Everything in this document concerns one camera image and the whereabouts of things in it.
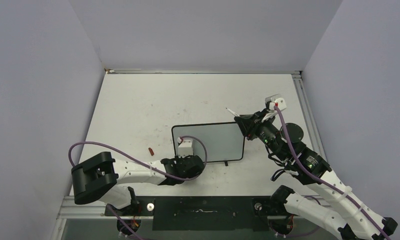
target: white wall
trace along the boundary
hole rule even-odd
[[[110,69],[301,70],[342,0],[69,0]]]
[[[0,240],[50,238],[103,74],[67,0],[0,0]]]
[[[400,239],[400,0],[345,0],[303,72],[329,163]]]

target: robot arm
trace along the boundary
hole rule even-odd
[[[268,157],[283,167],[282,173],[290,173],[292,177],[314,190],[333,207],[347,223],[337,229],[345,236],[343,239],[355,237],[366,240],[389,239],[386,236],[393,234],[397,227],[396,221],[389,217],[382,217],[363,204],[352,193],[352,189],[340,181],[330,165],[302,142],[304,134],[298,125],[285,124],[281,119],[283,127],[278,130],[272,124],[275,116],[281,113],[279,105],[282,110],[287,107],[285,100],[278,94],[266,98],[265,105],[266,108],[262,111],[234,117],[246,139],[259,138],[266,148],[272,151]],[[295,207],[289,207],[287,211],[292,214],[299,213],[300,216],[316,224],[318,224],[316,220],[322,214],[296,210]]]
[[[309,220],[336,236],[337,239],[343,239],[339,229],[343,229],[347,225],[346,220],[338,212],[306,199],[294,192],[293,189],[281,185],[270,197],[270,202],[274,207],[277,206],[278,209],[288,214]]]
[[[114,159],[106,151],[87,159],[71,170],[75,204],[102,201],[122,209],[137,201],[134,190],[121,184],[174,186],[192,180],[205,168],[202,159],[194,155],[192,143],[191,138],[184,138],[178,146],[178,157],[152,162]]]

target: purple cable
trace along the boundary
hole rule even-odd
[[[312,196],[312,195],[307,195],[307,196],[303,196],[303,197],[304,197],[304,198],[313,199],[313,200],[315,200],[319,205],[321,205],[321,203],[319,202],[319,200],[318,200],[316,197]],[[301,233],[301,234],[296,234],[296,235],[284,235],[284,234],[281,234],[281,233],[275,231],[275,230],[272,228],[272,225],[271,225],[271,224],[269,224],[269,227],[270,227],[270,229],[272,229],[278,236],[281,236],[281,237],[284,237],[284,236],[285,236],[285,238],[300,238],[300,237],[306,237],[306,236],[309,236],[309,235],[312,235],[312,234],[316,233],[316,232],[320,229],[319,226],[316,226],[315,229],[313,229],[313,230],[310,231],[310,232]]]
[[[204,150],[204,166],[206,167],[206,164],[208,163],[208,151],[206,150],[205,144],[204,144],[200,139],[198,139],[198,138],[195,137],[195,136],[186,135],[186,136],[181,136],[181,138],[190,138],[190,139],[194,139],[194,140],[196,140],[197,142],[199,142],[199,143],[201,144],[201,146],[203,147],[203,150]],[[115,151],[115,152],[117,152],[117,153],[119,153],[119,154],[122,154],[123,156],[125,156],[125,157],[131,159],[132,161],[136,162],[137,164],[139,164],[139,165],[141,165],[141,166],[143,166],[143,167],[146,167],[146,168],[148,168],[148,169],[151,168],[151,170],[153,170],[153,171],[155,171],[155,172],[158,172],[158,173],[160,173],[160,174],[163,174],[163,175],[165,175],[166,177],[172,178],[172,179],[175,179],[175,180],[179,180],[179,181],[191,181],[191,180],[194,180],[194,179],[196,179],[196,178],[198,178],[198,177],[200,176],[200,174],[199,174],[199,175],[197,175],[197,176],[195,176],[195,177],[192,177],[192,178],[181,178],[181,177],[177,177],[177,176],[171,175],[171,174],[166,173],[166,172],[164,172],[164,171],[162,171],[162,170],[159,170],[159,169],[157,169],[157,168],[155,168],[155,167],[151,167],[151,166],[148,165],[147,163],[142,162],[142,161],[140,161],[140,160],[138,160],[138,159],[136,159],[136,158],[134,158],[134,157],[128,155],[127,153],[125,153],[125,152],[123,152],[123,151],[121,151],[121,150],[119,150],[119,149],[117,149],[117,148],[115,148],[115,147],[112,147],[112,146],[110,146],[110,145],[107,145],[107,144],[104,144],[104,143],[101,143],[101,142],[96,142],[96,141],[80,141],[80,142],[77,142],[77,143],[73,144],[72,146],[70,146],[69,152],[67,153],[67,157],[69,158],[69,161],[70,161],[70,164],[72,165],[72,167],[75,167],[75,163],[74,163],[74,161],[72,160],[72,150],[73,150],[76,146],[85,145],[85,144],[97,145],[97,146],[101,146],[101,147],[104,147],[104,148],[113,150],[113,151]]]
[[[123,230],[123,229],[126,229],[126,228],[127,228],[126,226],[121,227],[120,230],[119,230],[119,232],[120,232],[120,233],[123,233],[122,230]],[[129,239],[138,239],[136,236],[133,236],[133,235],[128,236],[128,238],[129,238]]]
[[[293,156],[295,162],[297,163],[297,165],[300,167],[300,169],[306,174],[308,175],[310,178],[312,178],[313,180],[315,180],[318,183],[324,184],[325,186],[329,187],[330,189],[336,191],[337,193],[343,195],[344,192],[340,189],[338,189],[337,187],[329,184],[328,182],[320,179],[319,177],[313,175],[312,173],[310,173],[304,166],[303,164],[300,162],[299,158],[297,157],[296,151],[294,151],[292,142],[290,140],[290,136],[289,136],[289,131],[287,130],[286,127],[286,122],[284,121],[284,117],[283,117],[283,113],[281,112],[281,110],[277,107],[277,106],[273,106],[273,108],[278,112],[279,115],[279,120],[281,121],[282,124],[282,130],[284,131],[284,136],[285,136],[285,140],[287,140],[287,144],[288,144],[288,148],[290,149],[291,155]],[[358,209],[361,208],[361,205],[354,200],[351,196],[349,196],[348,194],[346,195],[346,198],[348,200],[350,200],[350,202],[352,202]],[[361,209],[360,210],[361,213],[363,213],[363,215],[365,215],[365,217],[372,223],[372,225],[384,236],[384,238],[386,240],[391,240],[390,237],[387,235],[387,233],[385,233],[380,226],[378,226],[378,224],[372,219],[371,216],[369,216],[369,214],[364,210]]]
[[[106,207],[117,218],[117,220],[119,220],[119,222],[121,222],[126,227],[126,229],[128,229],[132,233],[132,235],[137,237],[139,240],[145,240],[142,237],[140,237],[138,234],[136,234],[135,231],[132,228],[130,228],[130,226],[128,226],[128,224],[113,210],[113,208],[110,206],[110,204],[107,204]]]
[[[182,138],[182,139],[183,138],[194,139],[194,140],[196,140],[197,142],[199,142],[201,144],[201,146],[203,147],[203,150],[204,150],[204,167],[206,167],[206,164],[208,163],[208,151],[206,150],[205,144],[195,136],[186,135],[186,136],[181,136],[180,138]],[[67,157],[69,158],[69,162],[72,165],[72,167],[75,167],[75,163],[72,160],[72,150],[76,146],[85,145],[85,144],[97,145],[97,146],[101,146],[101,147],[113,150],[113,151],[115,151],[115,152],[117,152],[119,154],[122,154],[123,156],[131,159],[132,161],[136,162],[137,164],[139,164],[141,166],[144,166],[144,167],[146,167],[148,169],[151,168],[155,172],[158,172],[160,174],[165,175],[166,177],[169,177],[169,178],[172,178],[172,179],[176,179],[176,180],[179,180],[179,181],[191,181],[191,180],[194,180],[194,179],[196,179],[196,178],[198,178],[200,176],[200,174],[199,174],[199,175],[197,175],[195,177],[192,177],[192,178],[181,178],[181,177],[177,177],[177,176],[171,175],[171,174],[166,173],[164,171],[161,171],[161,170],[159,170],[159,169],[157,169],[155,167],[150,167],[150,165],[148,165],[148,164],[146,164],[146,163],[144,163],[144,162],[142,162],[142,161],[140,161],[138,159],[133,158],[132,156],[128,155],[127,153],[125,153],[125,152],[123,152],[123,151],[121,151],[121,150],[119,150],[119,149],[117,149],[115,147],[112,147],[110,145],[107,145],[107,144],[104,144],[104,143],[101,143],[101,142],[96,142],[96,141],[80,141],[80,142],[77,142],[77,143],[73,144],[72,146],[70,146],[69,151],[67,152]],[[106,207],[117,218],[117,220],[119,220],[135,237],[137,237],[139,240],[147,240],[147,239],[141,238],[138,234],[136,234],[135,231],[132,230],[132,228],[130,228],[130,226],[128,226],[128,224],[113,210],[113,208],[110,205],[106,205]]]

